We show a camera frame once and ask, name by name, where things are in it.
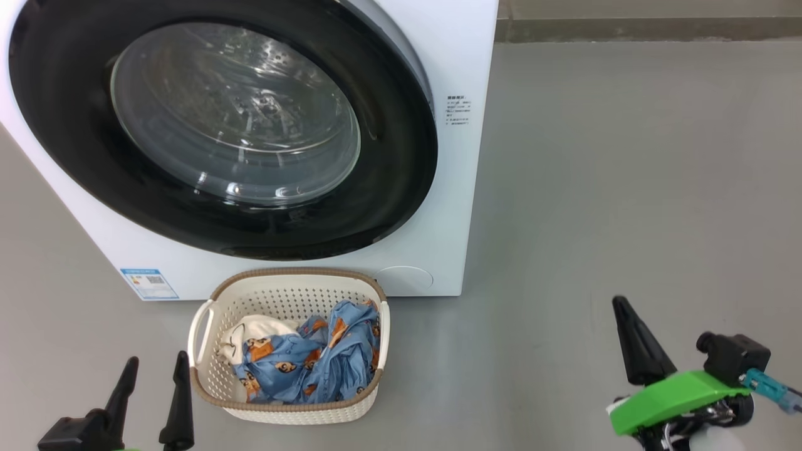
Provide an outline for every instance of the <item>sticker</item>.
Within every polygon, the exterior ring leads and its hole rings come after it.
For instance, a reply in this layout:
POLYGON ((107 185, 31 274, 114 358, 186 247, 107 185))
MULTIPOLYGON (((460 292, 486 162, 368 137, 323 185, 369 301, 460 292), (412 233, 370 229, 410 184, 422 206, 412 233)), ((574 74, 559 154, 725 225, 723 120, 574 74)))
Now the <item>sticker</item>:
POLYGON ((446 125, 467 125, 471 107, 464 95, 450 95, 446 100, 446 125))
POLYGON ((159 270, 120 270, 142 299, 178 299, 159 270))

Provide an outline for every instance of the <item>concrete floor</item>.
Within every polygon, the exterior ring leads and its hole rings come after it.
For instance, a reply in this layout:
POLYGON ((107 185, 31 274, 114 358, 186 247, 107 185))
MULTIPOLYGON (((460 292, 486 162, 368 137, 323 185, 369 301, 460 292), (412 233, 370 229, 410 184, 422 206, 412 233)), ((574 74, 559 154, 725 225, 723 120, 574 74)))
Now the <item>concrete floor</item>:
MULTIPOLYGON (((802 385, 802 43, 496 47, 464 295, 395 299, 386 378, 348 425, 239 421, 196 399, 195 449, 636 450, 610 308, 630 296, 674 362, 743 332, 802 385)), ((33 449, 141 358, 126 444, 159 449, 198 303, 143 303, 19 149, 0 148, 0 431, 33 449)), ((798 449, 758 401, 749 449, 798 449)))

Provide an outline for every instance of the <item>basket rim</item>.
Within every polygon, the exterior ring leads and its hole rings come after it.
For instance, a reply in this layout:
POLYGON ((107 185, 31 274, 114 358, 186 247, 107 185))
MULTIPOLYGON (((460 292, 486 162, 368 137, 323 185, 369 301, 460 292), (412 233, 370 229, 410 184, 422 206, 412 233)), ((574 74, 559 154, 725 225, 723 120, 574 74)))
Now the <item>basket rim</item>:
MULTIPOLYGON (((246 278, 252 277, 264 277, 264 276, 274 276, 274 275, 326 275, 326 276, 334 276, 334 277, 344 277, 344 278, 355 278, 362 282, 367 283, 371 286, 376 293, 379 294, 379 302, 385 303, 387 301, 387 296, 384 294, 384 290, 379 284, 371 277, 368 277, 362 273, 356 271, 349 271, 349 270, 335 270, 330 268, 272 268, 272 269, 264 269, 264 270, 250 270, 241 272, 240 274, 235 274, 232 277, 227 278, 220 286, 215 289, 212 293, 212 296, 209 298, 210 300, 216 302, 217 298, 225 291, 226 288, 233 285, 235 282, 239 282, 246 278)), ((373 375, 373 380, 370 384, 365 387, 365 389, 359 393, 357 396, 349 399, 349 400, 342 400, 342 401, 335 401, 330 403, 323 403, 323 404, 283 404, 283 405, 271 405, 271 404, 248 404, 243 402, 237 401, 228 401, 228 400, 221 400, 216 398, 211 393, 207 392, 206 389, 201 384, 201 377, 198 373, 198 369, 196 367, 191 367, 189 369, 190 379, 192 380, 192 387, 195 389, 195 393, 200 396, 201 399, 204 401, 216 405, 217 407, 222 408, 232 408, 236 410, 244 410, 249 412, 269 412, 269 413, 303 413, 303 412, 319 412, 319 411, 326 411, 326 410, 338 410, 341 408, 349 408, 351 406, 357 405, 364 401, 378 386, 379 380, 382 378, 382 374, 384 370, 377 369, 376 373, 373 375)))

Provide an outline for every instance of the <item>laundry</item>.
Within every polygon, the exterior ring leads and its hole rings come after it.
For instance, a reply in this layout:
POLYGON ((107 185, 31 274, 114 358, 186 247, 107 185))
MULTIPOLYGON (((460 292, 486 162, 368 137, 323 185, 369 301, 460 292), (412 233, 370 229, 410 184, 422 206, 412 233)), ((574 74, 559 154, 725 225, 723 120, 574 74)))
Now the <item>laundry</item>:
POLYGON ((232 364, 248 402, 348 400, 367 388, 378 367, 378 320, 370 300, 341 301, 328 321, 314 315, 295 329, 269 316, 246 316, 224 334, 219 354, 232 364))
POLYGON ((242 364, 246 348, 259 348, 261 351, 254 351, 254 357, 258 360, 271 351, 266 337, 298 335, 297 328, 297 321, 281 321, 264 315, 245 316, 223 334, 217 354, 228 360, 229 364, 238 365, 242 364))

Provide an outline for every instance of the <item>washing machine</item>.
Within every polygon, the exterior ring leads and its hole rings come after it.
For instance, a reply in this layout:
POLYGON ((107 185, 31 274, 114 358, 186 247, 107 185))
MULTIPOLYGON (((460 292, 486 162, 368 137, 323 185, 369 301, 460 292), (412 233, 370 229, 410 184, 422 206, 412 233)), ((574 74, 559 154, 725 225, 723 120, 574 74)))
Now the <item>washing machine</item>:
POLYGON ((459 295, 496 8, 4 0, 0 120, 142 299, 284 266, 459 295))

